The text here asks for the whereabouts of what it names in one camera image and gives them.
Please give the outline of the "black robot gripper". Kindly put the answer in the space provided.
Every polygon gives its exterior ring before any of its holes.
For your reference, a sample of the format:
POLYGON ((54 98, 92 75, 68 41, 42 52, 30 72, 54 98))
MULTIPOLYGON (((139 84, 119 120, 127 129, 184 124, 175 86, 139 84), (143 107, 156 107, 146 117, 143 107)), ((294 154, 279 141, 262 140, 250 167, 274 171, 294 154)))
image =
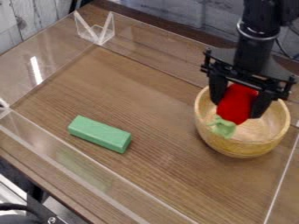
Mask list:
POLYGON ((215 105, 220 103, 230 81, 259 91, 250 112, 250 117, 258 119, 272 101, 288 98, 296 77, 272 57, 266 60, 260 71, 236 66, 235 51, 235 48, 207 48, 200 70, 210 78, 210 98, 215 105))

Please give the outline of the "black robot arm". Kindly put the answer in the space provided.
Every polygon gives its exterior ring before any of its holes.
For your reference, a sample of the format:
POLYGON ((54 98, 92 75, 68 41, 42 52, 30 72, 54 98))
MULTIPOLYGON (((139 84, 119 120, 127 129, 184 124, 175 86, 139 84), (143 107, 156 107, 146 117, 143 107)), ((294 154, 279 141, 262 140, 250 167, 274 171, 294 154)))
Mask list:
POLYGON ((272 47, 280 28, 299 18, 299 0, 244 0, 242 18, 236 24, 238 45, 210 48, 200 70, 210 79, 210 96, 220 103, 228 83, 238 83, 258 91, 248 111, 259 118, 271 102, 287 99, 298 82, 295 75, 272 58, 272 47))

